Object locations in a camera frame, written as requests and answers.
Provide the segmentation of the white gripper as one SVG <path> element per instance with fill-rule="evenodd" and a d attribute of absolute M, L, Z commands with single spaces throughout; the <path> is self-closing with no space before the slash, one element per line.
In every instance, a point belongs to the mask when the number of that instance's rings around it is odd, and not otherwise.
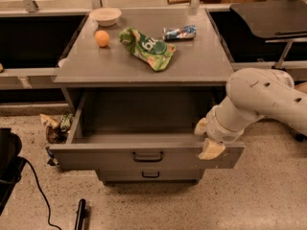
<path fill-rule="evenodd" d="M 217 158 L 225 150 L 224 144 L 235 142 L 244 131 L 232 131 L 226 128 L 218 119 L 215 105 L 206 114 L 205 118 L 201 118 L 195 126 L 194 133 L 202 136 L 206 133 L 207 137 L 202 146 L 202 152 L 198 155 L 200 160 L 212 160 Z"/>

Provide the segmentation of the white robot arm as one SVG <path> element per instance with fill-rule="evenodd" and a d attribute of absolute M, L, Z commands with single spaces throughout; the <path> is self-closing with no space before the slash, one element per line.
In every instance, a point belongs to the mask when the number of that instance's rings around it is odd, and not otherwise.
<path fill-rule="evenodd" d="M 295 84 L 282 70 L 246 68 L 228 78 L 225 91 L 195 127 L 195 134 L 207 136 L 199 159 L 217 158 L 246 127 L 266 117 L 307 135 L 307 82 Z"/>

